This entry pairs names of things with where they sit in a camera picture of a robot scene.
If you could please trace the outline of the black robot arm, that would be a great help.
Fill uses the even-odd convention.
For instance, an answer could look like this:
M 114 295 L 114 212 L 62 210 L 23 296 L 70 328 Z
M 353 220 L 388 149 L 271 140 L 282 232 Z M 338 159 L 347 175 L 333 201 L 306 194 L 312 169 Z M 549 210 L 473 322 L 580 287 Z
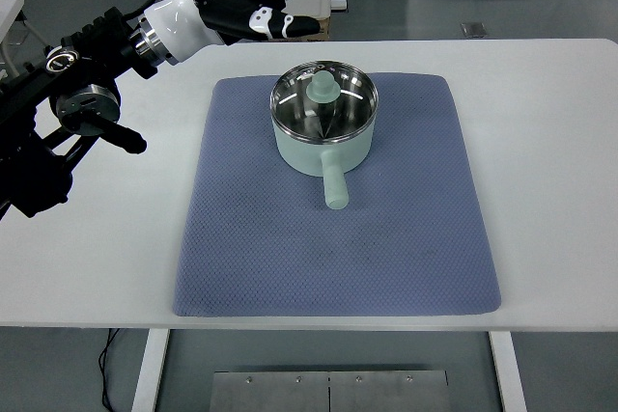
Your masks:
M 154 30 L 145 18 L 130 26 L 116 8 L 47 48 L 1 87 L 1 210 L 32 218 L 67 201 L 72 171 L 96 141 L 131 154 L 145 151 L 141 134 L 119 123 L 116 80 L 132 69 L 155 75 Z

